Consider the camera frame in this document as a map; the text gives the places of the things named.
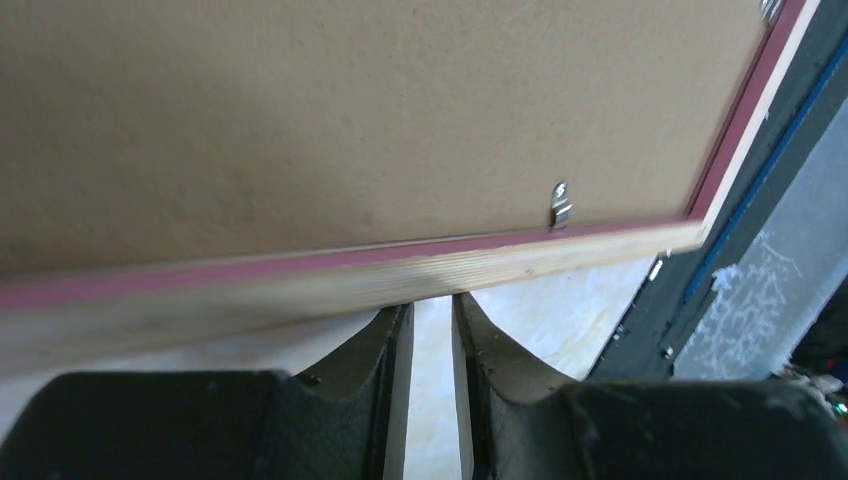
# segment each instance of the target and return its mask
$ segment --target brown cardboard backing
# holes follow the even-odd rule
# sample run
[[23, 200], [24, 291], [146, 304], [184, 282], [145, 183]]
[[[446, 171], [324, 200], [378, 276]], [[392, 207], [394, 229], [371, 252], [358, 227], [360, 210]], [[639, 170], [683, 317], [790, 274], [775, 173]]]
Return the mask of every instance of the brown cardboard backing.
[[756, 2], [7, 2], [0, 272], [685, 213]]

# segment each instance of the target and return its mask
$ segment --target wooden frame edge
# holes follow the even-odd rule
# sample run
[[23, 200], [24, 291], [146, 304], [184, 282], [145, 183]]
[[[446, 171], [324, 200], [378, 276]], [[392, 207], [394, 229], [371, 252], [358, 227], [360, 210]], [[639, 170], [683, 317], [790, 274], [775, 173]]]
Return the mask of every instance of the wooden frame edge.
[[[238, 288], [238, 284], [242, 282], [294, 280], [309, 274], [332, 279], [337, 274], [336, 270], [349, 272], [351, 269], [365, 268], [370, 271], [380, 271], [383, 267], [390, 265], [415, 265], [421, 258], [441, 264], [457, 258], [456, 255], [465, 259], [480, 258], [480, 256], [504, 254], [508, 248], [547, 251], [548, 247], [553, 247], [554, 250], [564, 252], [572, 245], [581, 244], [582, 241], [610, 245], [621, 238], [631, 238], [633, 235], [641, 235], [643, 231], [654, 231], [657, 228], [667, 231], [668, 238], [673, 238], [673, 241], [645, 237], [645, 240], [640, 243], [641, 246], [647, 246], [646, 242], [649, 238], [656, 239], [656, 243], [652, 244], [651, 248], [640, 249], [639, 251], [643, 252], [641, 255], [655, 255], [666, 250], [697, 247], [703, 243], [712, 228], [718, 210], [768, 112], [777, 87], [795, 55], [818, 3], [819, 0], [786, 1], [740, 95], [740, 100], [718, 143], [714, 158], [707, 167], [704, 181], [693, 199], [692, 208], [686, 218], [572, 227], [562, 232], [505, 233], [484, 237], [408, 242], [361, 249], [320, 251], [305, 255], [288, 254], [211, 262], [186, 262], [160, 268], [114, 269], [48, 277], [43, 280], [36, 277], [32, 280], [16, 281], [0, 286], [0, 313], [58, 308], [80, 302], [108, 302], [116, 298], [128, 298], [138, 294], [159, 295], [174, 290], [190, 293], [194, 290], [205, 291], [222, 285]], [[693, 230], [692, 225], [696, 223], [699, 228]], [[679, 232], [689, 232], [690, 237], [682, 239], [678, 236]], [[554, 273], [569, 268], [623, 259], [618, 252], [609, 251], [606, 256], [591, 256], [595, 259], [594, 263], [584, 261], [578, 265], [571, 265], [556, 262], [557, 255], [562, 255], [562, 252], [551, 254], [550, 262], [556, 265], [554, 270], [530, 267], [530, 271], [540, 275], [543, 272]], [[468, 267], [467, 261], [459, 262], [454, 266], [456, 270]], [[515, 272], [511, 277], [498, 276], [483, 284], [478, 285], [475, 282], [467, 284], [469, 289], [479, 288], [494, 283], [518, 280], [525, 276]], [[408, 300], [408, 298], [398, 299], [398, 301]], [[383, 305], [391, 301], [387, 297]], [[356, 308], [359, 307], [325, 313], [338, 314]]]
[[699, 222], [0, 313], [0, 377], [686, 249]]

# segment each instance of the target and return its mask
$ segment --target metal clip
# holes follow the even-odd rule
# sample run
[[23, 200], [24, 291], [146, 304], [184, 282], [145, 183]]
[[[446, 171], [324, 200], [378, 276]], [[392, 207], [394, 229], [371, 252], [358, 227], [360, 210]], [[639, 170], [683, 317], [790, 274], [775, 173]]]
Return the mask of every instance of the metal clip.
[[777, 14], [782, 6], [783, 0], [760, 0], [760, 12], [763, 14], [763, 20], [768, 22], [770, 27], [773, 27], [774, 22], [777, 21]]
[[565, 228], [565, 222], [571, 218], [572, 204], [568, 203], [568, 183], [557, 183], [551, 195], [551, 230]]

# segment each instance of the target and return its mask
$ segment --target red frame border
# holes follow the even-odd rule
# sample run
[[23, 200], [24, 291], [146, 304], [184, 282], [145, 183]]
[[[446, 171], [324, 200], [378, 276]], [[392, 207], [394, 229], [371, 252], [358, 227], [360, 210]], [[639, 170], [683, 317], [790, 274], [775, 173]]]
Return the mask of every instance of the red frame border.
[[441, 240], [410, 245], [374, 247], [362, 250], [315, 253], [284, 258], [253, 258], [237, 263], [184, 264], [173, 269], [146, 271], [90, 272], [79, 275], [32, 280], [0, 286], [0, 311], [55, 307], [78, 301], [94, 301], [141, 292], [163, 292], [181, 288], [257, 281], [280, 275], [313, 270], [365, 266], [412, 257], [449, 255], [473, 250], [489, 250], [565, 238], [584, 237], [631, 229], [678, 225], [703, 221], [718, 193], [733, 154], [753, 117], [757, 103], [771, 78], [806, 0], [787, 0], [768, 34], [748, 81], [738, 97], [718, 148], [705, 169], [693, 195], [687, 215], [648, 222], [623, 222], [597, 226], [570, 227], [558, 232], [494, 234], [483, 237]]

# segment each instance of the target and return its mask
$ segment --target light wood frame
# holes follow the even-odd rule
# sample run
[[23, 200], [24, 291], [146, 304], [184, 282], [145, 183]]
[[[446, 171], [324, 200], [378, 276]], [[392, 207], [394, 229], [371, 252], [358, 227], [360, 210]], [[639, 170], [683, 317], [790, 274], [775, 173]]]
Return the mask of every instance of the light wood frame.
[[786, 0], [684, 216], [15, 278], [0, 286], [0, 375], [697, 248], [818, 3]]

